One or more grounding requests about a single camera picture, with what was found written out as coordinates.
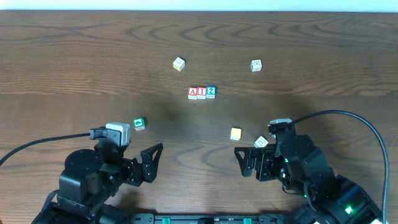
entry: green block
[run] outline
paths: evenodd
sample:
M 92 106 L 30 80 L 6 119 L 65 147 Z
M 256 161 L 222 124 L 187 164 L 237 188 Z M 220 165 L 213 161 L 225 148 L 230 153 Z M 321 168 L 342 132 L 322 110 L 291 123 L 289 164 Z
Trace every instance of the green block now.
M 162 224 L 170 224 L 171 219 L 170 218 L 162 218 Z
M 143 127 L 143 126 L 145 126 L 144 118 L 134 119 L 134 127 L 135 128 L 139 128 L 139 127 Z
M 243 224 L 251 224 L 251 218 L 244 218 Z

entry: row of letter blocks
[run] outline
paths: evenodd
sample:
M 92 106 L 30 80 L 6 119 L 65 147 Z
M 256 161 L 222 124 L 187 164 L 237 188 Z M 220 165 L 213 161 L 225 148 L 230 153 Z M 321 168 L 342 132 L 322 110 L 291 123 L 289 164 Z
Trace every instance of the row of letter blocks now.
M 208 86 L 208 87 L 190 87 L 188 89 L 188 99 L 196 100 L 196 99 L 206 99 L 206 98 L 215 98 L 216 97 L 216 87 Z

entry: wooden block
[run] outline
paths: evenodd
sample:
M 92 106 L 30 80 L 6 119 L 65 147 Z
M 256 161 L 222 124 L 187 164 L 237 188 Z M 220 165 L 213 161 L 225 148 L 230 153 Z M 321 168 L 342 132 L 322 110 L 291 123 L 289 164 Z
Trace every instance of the wooden block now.
M 198 99 L 206 99 L 206 87 L 198 87 Z
M 182 68 L 185 66 L 185 61 L 182 60 L 181 58 L 177 57 L 175 61 L 173 62 L 173 67 L 177 69 L 179 72 L 181 72 Z
M 254 147 L 266 147 L 268 144 L 268 141 L 260 136 L 255 142 L 254 142 Z
M 242 130 L 239 128 L 233 128 L 231 129 L 231 139 L 232 140 L 239 140 L 241 139 L 241 135 L 242 135 Z
M 206 98 L 214 99 L 216 97 L 216 90 L 215 86 L 206 87 Z
M 258 72 L 261 70 L 261 60 L 253 60 L 251 61 L 250 68 L 252 72 Z
M 144 118 L 134 119 L 133 122 L 134 122 L 134 128 L 136 129 L 136 131 L 145 129 Z
M 188 88 L 188 99 L 196 100 L 198 98 L 198 88 L 190 87 Z

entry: wood grain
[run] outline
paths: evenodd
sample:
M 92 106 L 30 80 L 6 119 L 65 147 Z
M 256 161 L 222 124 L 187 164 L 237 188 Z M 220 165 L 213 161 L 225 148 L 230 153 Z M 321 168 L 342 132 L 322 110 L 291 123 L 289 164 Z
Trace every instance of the wood grain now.
M 0 12 L 0 156 L 40 138 L 84 133 L 146 116 L 128 158 L 164 144 L 153 184 L 124 185 L 107 203 L 129 212 L 292 211 L 305 201 L 278 181 L 243 178 L 236 146 L 269 120 L 327 109 L 372 122 L 389 150 L 389 223 L 398 222 L 398 15 L 316 12 Z M 182 72 L 172 67 L 179 56 Z M 251 60 L 262 71 L 251 73 Z M 215 85 L 216 99 L 187 99 Z M 230 141 L 240 126 L 240 141 Z M 297 125 L 337 174 L 380 206 L 384 166 L 373 134 L 337 115 Z M 30 223 L 69 153 L 86 138 L 32 146 L 0 168 L 0 218 Z

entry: light blue wall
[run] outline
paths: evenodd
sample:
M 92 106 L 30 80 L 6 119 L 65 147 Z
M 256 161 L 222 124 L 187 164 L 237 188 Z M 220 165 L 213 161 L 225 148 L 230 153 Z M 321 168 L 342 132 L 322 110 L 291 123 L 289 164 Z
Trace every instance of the light blue wall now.
M 398 0 L 0 0 L 0 9 L 398 12 Z

